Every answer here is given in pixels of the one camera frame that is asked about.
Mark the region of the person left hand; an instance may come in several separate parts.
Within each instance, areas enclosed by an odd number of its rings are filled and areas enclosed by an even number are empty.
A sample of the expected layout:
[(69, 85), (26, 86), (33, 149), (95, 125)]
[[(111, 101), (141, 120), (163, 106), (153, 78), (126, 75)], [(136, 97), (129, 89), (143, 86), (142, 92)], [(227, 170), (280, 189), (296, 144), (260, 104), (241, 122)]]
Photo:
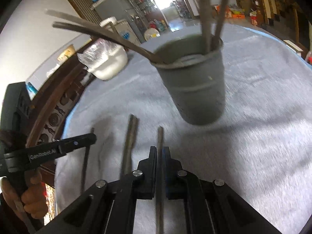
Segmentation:
[(16, 208), (15, 202), (17, 201), (24, 204), (24, 211), (29, 213), (32, 218), (41, 220), (48, 212), (45, 198), (45, 186), (42, 184), (42, 175), (38, 169), (36, 171), (29, 171), (29, 175), (28, 181), (30, 186), (21, 196), (17, 195), (16, 190), (6, 177), (2, 178), (2, 195), (7, 205), (20, 220), (23, 220), (23, 215)]

